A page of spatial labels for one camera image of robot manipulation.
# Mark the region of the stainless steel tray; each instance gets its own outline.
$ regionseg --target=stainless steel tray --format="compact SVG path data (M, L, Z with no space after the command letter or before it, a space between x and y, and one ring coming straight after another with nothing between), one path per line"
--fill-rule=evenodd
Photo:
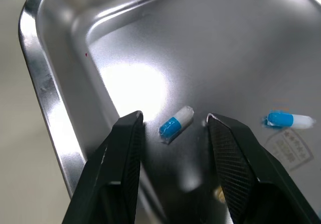
M321 13L310 0L27 0L19 27L70 195L119 116L141 110L140 193L151 196L142 202L152 199L160 219L202 223L194 218L218 185L207 113L242 121L272 152L282 133L262 127L270 109L321 119ZM159 126L185 105L194 122L169 146L160 143ZM315 211L321 180L306 184L298 169L319 158L319 131L317 123L293 132L307 157L283 160ZM315 175L309 168L305 179ZM228 221L226 208L213 205L213 218Z

